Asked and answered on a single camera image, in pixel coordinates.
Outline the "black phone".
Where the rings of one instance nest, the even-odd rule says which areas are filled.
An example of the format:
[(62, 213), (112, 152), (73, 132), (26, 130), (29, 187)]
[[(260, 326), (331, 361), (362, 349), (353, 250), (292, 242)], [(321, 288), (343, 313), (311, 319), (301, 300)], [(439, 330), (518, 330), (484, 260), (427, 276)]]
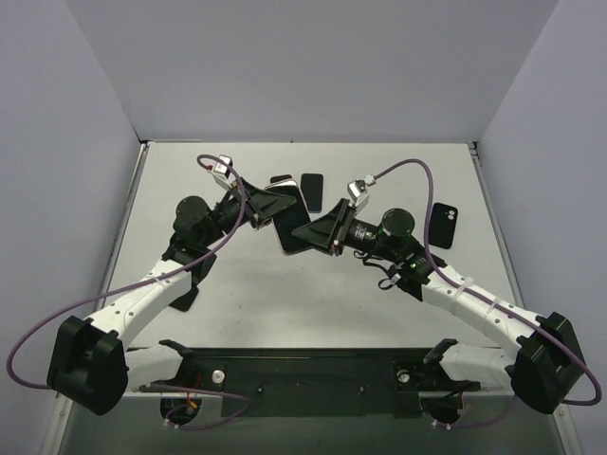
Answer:
[(279, 175), (273, 175), (269, 178), (269, 185), (278, 185), (282, 182), (285, 182), (287, 180), (291, 180), (293, 178), (293, 176), (291, 174), (279, 174)]

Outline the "blue phone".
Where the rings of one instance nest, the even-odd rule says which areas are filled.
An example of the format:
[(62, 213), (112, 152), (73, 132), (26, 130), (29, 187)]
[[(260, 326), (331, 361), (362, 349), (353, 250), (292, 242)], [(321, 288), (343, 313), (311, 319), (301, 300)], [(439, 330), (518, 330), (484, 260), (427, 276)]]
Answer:
[(310, 213), (320, 213), (323, 201), (323, 175), (320, 173), (303, 173), (301, 191)]

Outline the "black ring phone case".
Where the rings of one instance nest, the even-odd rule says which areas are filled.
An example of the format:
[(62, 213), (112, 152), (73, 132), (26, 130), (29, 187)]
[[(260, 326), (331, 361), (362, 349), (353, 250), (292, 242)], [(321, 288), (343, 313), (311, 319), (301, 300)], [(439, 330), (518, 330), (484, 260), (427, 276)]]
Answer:
[(188, 312), (195, 302), (198, 293), (199, 289), (197, 287), (192, 287), (188, 293), (172, 301), (170, 307), (182, 313)]

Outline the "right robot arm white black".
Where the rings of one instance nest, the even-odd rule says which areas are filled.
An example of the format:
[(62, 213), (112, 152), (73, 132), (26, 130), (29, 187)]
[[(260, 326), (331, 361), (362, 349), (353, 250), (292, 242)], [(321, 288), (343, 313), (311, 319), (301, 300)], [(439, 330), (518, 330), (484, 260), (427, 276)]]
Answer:
[(366, 258), (390, 263), (390, 287), (452, 314), (493, 342), (491, 348), (458, 341), (437, 345), (423, 366), (430, 385), (475, 382), (511, 390), (537, 412), (554, 412), (585, 365), (571, 321), (557, 312), (545, 317), (489, 294), (428, 254), (413, 229), (414, 218), (405, 209), (387, 210), (374, 226), (357, 219), (354, 208), (341, 200), (293, 234), (329, 255), (350, 247)]

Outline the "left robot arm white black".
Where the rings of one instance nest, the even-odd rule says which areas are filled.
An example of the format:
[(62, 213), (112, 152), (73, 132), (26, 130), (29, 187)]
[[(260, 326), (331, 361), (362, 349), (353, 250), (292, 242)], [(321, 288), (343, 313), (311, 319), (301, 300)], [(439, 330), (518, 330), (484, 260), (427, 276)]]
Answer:
[(169, 246), (147, 277), (87, 318), (71, 316), (60, 325), (47, 385), (97, 415), (111, 410), (127, 391), (158, 380), (177, 391), (190, 387), (195, 367), (184, 359), (185, 347), (163, 340), (132, 350), (132, 342), (167, 307), (190, 308), (217, 249), (236, 229), (243, 224), (261, 228), (296, 202), (246, 181), (229, 184), (214, 207), (199, 196), (182, 199)]

